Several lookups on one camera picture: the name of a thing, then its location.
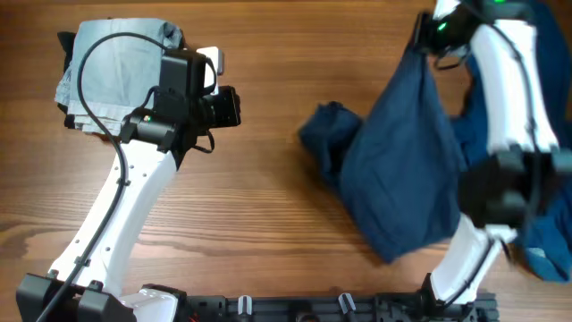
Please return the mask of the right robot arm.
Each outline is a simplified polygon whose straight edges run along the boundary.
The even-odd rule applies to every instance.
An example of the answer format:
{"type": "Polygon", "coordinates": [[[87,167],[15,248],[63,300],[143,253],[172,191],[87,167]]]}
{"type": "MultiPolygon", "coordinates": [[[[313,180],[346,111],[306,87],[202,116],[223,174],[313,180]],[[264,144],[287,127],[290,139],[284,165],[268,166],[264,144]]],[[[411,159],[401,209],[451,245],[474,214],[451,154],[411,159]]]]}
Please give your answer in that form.
{"type": "Polygon", "coordinates": [[[461,175],[458,229],[428,276],[439,313],[475,300],[496,256],[530,231],[571,175],[571,153],[545,110],[536,40],[527,1],[438,0],[417,18],[414,44],[423,52],[475,58],[487,108],[488,156],[461,175]]]}

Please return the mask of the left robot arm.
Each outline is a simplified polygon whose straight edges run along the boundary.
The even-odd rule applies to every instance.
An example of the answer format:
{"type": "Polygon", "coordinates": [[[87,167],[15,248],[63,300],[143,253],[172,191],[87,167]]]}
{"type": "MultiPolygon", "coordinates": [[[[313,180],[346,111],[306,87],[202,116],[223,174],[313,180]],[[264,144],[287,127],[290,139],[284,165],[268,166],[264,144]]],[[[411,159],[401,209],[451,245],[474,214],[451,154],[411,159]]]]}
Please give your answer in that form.
{"type": "Polygon", "coordinates": [[[119,149],[84,223],[46,275],[27,274],[16,292],[24,321],[179,321],[185,292],[145,285],[124,295],[131,251],[151,208],[199,136],[240,124],[234,88],[219,87],[222,54],[170,49],[152,108],[128,114],[119,149]]]}

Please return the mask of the dark navy shorts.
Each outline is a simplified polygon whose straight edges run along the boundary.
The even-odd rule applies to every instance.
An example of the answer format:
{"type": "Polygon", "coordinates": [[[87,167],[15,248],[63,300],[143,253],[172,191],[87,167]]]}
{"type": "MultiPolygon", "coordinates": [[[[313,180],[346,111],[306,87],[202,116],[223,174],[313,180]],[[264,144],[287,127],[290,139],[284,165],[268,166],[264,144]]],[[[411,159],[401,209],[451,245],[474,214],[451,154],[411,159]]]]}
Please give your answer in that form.
{"type": "Polygon", "coordinates": [[[456,232],[465,162],[426,56],[413,47],[367,116],[322,104],[299,141],[384,262],[456,232]]]}

